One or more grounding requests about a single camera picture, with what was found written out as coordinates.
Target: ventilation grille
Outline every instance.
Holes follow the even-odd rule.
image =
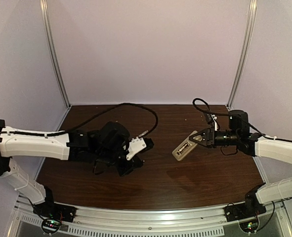
[[[35,226],[40,226],[42,224],[42,221],[38,217],[30,216],[27,214],[22,214],[21,220]]]
[[[69,226],[68,233],[79,237],[218,237],[224,236],[223,227],[216,227],[198,231],[171,233],[169,235],[161,234],[134,234],[134,233],[121,233],[116,232],[100,232],[88,228],[80,228]]]

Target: wood grain surface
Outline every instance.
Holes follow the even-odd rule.
[[[93,164],[46,158],[38,182],[49,186],[58,202],[113,209],[180,209],[243,201],[244,195],[262,179],[252,157],[238,153],[225,157],[220,149],[197,146],[183,161],[171,154],[193,130],[207,127],[204,116],[188,105],[151,105],[159,116],[157,129],[148,137],[155,146],[140,154],[144,166],[119,177],[114,167],[101,175],[92,173]],[[109,106],[73,106],[62,129],[71,128]],[[211,106],[227,112],[225,106]],[[132,136],[150,129],[153,115],[135,107],[120,107],[83,127],[100,129],[118,121]],[[218,118],[221,129],[228,118]]]

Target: dark brown tabletop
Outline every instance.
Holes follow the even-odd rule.
[[[109,106],[73,106],[62,129],[71,128]],[[148,137],[155,146],[140,154],[144,166],[119,177],[114,167],[94,175],[93,164],[46,158],[38,182],[49,186],[58,202],[114,209],[180,209],[243,201],[244,195],[262,179],[252,157],[238,153],[224,156],[220,149],[197,146],[183,161],[171,154],[193,130],[208,125],[202,113],[188,105],[151,105],[159,116],[157,129]],[[225,106],[211,106],[226,113]],[[132,136],[150,129],[153,115],[135,107],[120,107],[85,125],[83,130],[100,129],[118,121]],[[221,129],[228,118],[220,117]]]

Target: white backdrop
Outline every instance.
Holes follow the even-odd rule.
[[[234,109],[264,133],[292,139],[292,0],[259,0],[254,32]],[[261,159],[270,182],[292,176],[292,165]],[[287,202],[292,220],[292,200]]]
[[[71,104],[225,104],[249,0],[51,0]]]
[[[54,76],[39,0],[0,0],[0,119],[9,126],[55,130],[66,109]],[[31,177],[39,158],[15,158]],[[0,180],[0,237],[18,193]]]

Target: robotic arm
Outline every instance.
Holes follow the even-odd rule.
[[[100,130],[84,132],[26,131],[5,126],[0,120],[0,178],[33,204],[34,212],[53,220],[73,221],[76,209],[54,203],[52,191],[31,179],[12,159],[13,156],[49,157],[67,161],[115,166],[120,176],[141,167],[137,156],[153,147],[151,139],[129,139],[127,129],[119,123],[108,122]]]
[[[177,160],[182,160],[196,145],[207,148],[236,146],[250,156],[267,157],[292,164],[292,142],[281,141],[276,137],[263,136],[260,133],[250,133],[248,114],[241,110],[229,112],[229,130],[220,131],[217,129],[215,116],[207,116],[208,123],[212,120],[211,128],[200,132],[193,132],[174,151],[173,155]],[[255,187],[245,196],[245,203],[240,210],[246,216],[254,216],[256,212],[264,213],[264,204],[272,201],[292,198],[292,178],[283,179],[271,184],[262,184]],[[226,208],[227,220],[239,219],[234,215],[232,206]]]

